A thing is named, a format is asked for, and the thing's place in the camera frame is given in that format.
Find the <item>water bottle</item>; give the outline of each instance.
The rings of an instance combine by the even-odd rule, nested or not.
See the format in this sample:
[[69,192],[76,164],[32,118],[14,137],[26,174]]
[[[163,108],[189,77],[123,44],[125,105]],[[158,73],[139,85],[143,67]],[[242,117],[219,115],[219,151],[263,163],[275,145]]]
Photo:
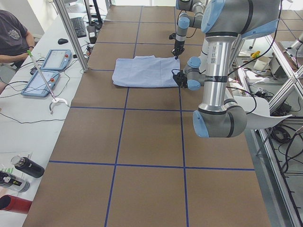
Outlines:
[[44,174],[44,168],[27,157],[14,156],[10,162],[17,170],[34,178],[39,178]]

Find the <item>keyboard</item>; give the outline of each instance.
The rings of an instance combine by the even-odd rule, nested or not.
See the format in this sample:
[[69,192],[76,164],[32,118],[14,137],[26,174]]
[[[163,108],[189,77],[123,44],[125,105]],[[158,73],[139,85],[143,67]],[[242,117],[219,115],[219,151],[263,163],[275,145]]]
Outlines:
[[86,36],[85,26],[81,17],[71,18],[71,23],[78,38]]

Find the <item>gray t-shirt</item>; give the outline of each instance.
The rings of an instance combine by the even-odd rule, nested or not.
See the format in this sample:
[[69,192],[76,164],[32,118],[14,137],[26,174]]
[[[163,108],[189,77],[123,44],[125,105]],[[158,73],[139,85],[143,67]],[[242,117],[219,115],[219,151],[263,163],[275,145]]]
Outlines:
[[0,10],[0,54],[16,56],[28,50],[27,29],[11,13]]

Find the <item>computer mouse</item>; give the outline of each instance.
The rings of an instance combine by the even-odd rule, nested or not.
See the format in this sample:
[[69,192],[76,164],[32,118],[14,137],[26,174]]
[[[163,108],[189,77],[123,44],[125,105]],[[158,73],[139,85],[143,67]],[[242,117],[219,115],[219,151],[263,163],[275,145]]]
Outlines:
[[67,39],[59,39],[58,40],[58,44],[65,44],[65,43],[68,43],[68,40]]

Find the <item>yellow object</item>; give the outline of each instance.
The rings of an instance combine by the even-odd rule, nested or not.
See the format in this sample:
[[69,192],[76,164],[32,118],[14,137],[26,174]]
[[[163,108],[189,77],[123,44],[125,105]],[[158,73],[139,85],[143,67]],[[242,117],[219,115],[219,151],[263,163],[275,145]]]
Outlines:
[[257,58],[259,56],[260,51],[257,51],[251,55],[252,58]]

